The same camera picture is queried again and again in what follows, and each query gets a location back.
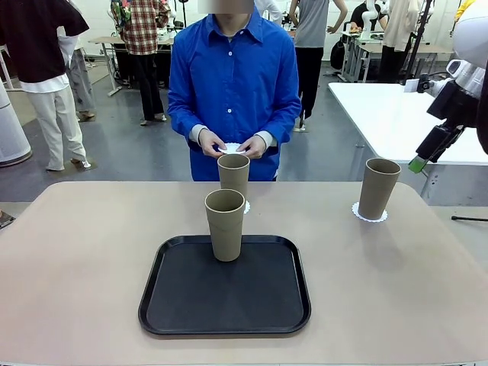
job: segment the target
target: beige cup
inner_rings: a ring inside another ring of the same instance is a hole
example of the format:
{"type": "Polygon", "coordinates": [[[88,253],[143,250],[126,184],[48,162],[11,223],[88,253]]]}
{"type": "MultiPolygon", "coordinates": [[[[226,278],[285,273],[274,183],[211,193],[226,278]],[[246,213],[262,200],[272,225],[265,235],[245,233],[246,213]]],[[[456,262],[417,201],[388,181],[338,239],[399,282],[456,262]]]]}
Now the beige cup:
{"type": "Polygon", "coordinates": [[[246,199],[232,189],[213,191],[205,198],[213,255],[231,262],[241,254],[242,222],[246,199]]]}
{"type": "Polygon", "coordinates": [[[247,156],[228,154],[217,160],[219,166],[220,187],[241,192],[247,198],[247,182],[251,161],[247,156]]]}
{"type": "Polygon", "coordinates": [[[386,159],[369,159],[364,170],[358,212],[368,220],[379,220],[402,169],[386,159]]]}

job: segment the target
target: hand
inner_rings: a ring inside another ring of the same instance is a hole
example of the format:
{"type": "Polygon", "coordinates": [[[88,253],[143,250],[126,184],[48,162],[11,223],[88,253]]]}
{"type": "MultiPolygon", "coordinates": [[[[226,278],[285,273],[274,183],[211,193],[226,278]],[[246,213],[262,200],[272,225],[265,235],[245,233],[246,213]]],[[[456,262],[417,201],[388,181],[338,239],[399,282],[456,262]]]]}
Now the hand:
{"type": "Polygon", "coordinates": [[[336,27],[327,27],[327,33],[334,34],[337,31],[336,27]]]}
{"type": "Polygon", "coordinates": [[[246,151],[244,155],[250,159],[260,159],[266,152],[266,143],[262,137],[254,135],[239,146],[237,151],[246,151]]]}
{"type": "Polygon", "coordinates": [[[215,145],[219,146],[222,150],[227,150],[226,144],[223,143],[223,141],[215,133],[206,128],[200,131],[198,141],[200,142],[204,155],[211,156],[215,159],[218,159],[223,155],[221,152],[215,151],[213,148],[215,145]]]}

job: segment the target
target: gray shirt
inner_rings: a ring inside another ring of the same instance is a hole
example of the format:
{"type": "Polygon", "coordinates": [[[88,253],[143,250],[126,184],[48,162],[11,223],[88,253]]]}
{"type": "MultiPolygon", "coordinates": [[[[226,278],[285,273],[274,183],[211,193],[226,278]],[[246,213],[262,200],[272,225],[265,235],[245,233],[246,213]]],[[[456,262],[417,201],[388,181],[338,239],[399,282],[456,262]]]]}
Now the gray shirt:
{"type": "Polygon", "coordinates": [[[326,41],[329,0],[300,0],[295,47],[323,48],[326,41]]]}

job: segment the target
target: black pants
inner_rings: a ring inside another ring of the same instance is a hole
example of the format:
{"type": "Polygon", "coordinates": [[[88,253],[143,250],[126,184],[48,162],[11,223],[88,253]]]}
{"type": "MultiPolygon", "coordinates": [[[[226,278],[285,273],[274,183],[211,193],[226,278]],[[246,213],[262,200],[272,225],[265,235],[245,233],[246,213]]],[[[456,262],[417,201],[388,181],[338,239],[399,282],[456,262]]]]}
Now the black pants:
{"type": "Polygon", "coordinates": [[[140,97],[143,100],[144,119],[154,120],[155,114],[164,113],[165,111],[159,95],[156,64],[154,62],[156,55],[130,56],[134,74],[139,82],[140,97]]]}
{"type": "Polygon", "coordinates": [[[302,98],[304,118],[312,115],[317,88],[319,87],[320,67],[322,65],[322,48],[295,48],[298,65],[298,96],[302,98]]]}
{"type": "Polygon", "coordinates": [[[392,47],[383,46],[378,82],[396,84],[400,76],[400,70],[405,63],[405,58],[406,54],[404,52],[398,52],[392,47]]]}

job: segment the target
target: black tray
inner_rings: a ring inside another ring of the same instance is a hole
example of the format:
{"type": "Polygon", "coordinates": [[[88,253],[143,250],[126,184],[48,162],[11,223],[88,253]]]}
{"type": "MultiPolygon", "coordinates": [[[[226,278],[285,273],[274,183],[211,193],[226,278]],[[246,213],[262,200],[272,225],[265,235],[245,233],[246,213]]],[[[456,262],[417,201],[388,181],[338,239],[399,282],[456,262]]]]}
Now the black tray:
{"type": "Polygon", "coordinates": [[[210,236],[178,236],[158,250],[139,320],[158,335],[292,333],[310,300],[300,254],[279,236],[243,236],[240,257],[223,263],[210,236]]]}

